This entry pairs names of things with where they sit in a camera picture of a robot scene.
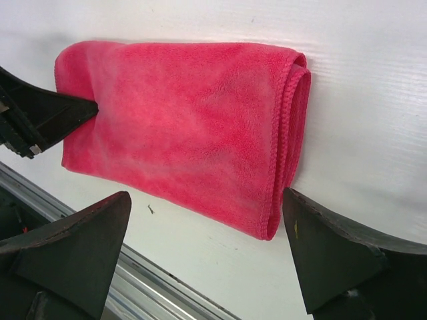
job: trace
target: table surface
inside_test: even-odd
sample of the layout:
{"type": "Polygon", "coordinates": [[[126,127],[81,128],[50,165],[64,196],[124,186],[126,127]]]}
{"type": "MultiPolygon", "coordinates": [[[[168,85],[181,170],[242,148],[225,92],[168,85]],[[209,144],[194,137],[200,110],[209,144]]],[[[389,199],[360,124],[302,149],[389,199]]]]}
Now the table surface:
{"type": "MultiPolygon", "coordinates": [[[[14,1],[2,5],[0,65],[54,89],[53,63],[86,39],[254,41],[304,52],[313,73],[293,187],[340,214],[427,243],[427,2],[14,1]]],[[[59,144],[0,161],[70,207],[131,193],[125,242],[244,320],[305,314],[283,224],[270,242],[119,183],[61,167],[59,144]],[[151,214],[148,205],[153,209],[151,214]]]]}

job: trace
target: fuzzy red fabric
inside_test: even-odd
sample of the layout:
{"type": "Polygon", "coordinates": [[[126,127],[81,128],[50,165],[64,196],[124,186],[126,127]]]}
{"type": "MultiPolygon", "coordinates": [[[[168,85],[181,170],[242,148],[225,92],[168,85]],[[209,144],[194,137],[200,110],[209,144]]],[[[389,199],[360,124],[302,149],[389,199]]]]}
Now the fuzzy red fabric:
{"type": "Polygon", "coordinates": [[[65,168],[274,236],[302,146],[304,55],[255,43],[88,41],[58,56],[55,79],[58,92],[99,105],[65,138],[65,168]]]}

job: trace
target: towel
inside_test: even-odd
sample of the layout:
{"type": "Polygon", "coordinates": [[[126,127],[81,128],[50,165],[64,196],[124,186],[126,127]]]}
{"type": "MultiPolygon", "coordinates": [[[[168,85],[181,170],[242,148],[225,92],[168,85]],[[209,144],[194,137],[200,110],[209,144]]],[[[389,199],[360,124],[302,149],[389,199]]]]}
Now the towel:
{"type": "Polygon", "coordinates": [[[58,92],[99,105],[65,138],[66,169],[274,236],[302,146],[303,54],[257,43],[86,41],[58,56],[55,80],[58,92]]]}

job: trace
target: black plastic part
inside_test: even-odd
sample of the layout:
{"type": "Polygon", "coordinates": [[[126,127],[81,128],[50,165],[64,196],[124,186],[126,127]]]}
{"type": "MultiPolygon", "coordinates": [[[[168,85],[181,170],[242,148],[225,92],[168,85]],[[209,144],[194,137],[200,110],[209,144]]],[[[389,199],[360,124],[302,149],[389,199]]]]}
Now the black plastic part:
{"type": "Polygon", "coordinates": [[[94,101],[34,87],[0,68],[0,144],[22,157],[47,150],[97,112],[94,101]]]}
{"type": "Polygon", "coordinates": [[[130,209],[119,192],[0,241],[0,319],[100,319],[130,209]]]}
{"type": "Polygon", "coordinates": [[[427,246],[332,212],[292,189],[283,214],[315,320],[427,319],[427,246]]]}

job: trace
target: silver metal bar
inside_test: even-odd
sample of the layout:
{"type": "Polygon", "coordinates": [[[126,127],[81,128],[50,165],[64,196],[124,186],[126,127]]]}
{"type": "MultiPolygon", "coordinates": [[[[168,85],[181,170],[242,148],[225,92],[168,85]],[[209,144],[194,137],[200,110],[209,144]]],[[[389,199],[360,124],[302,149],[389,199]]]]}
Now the silver metal bar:
{"type": "MultiPolygon", "coordinates": [[[[50,221],[75,213],[2,162],[0,187],[50,221]]],[[[105,305],[129,320],[239,320],[126,244],[105,305]]]]}

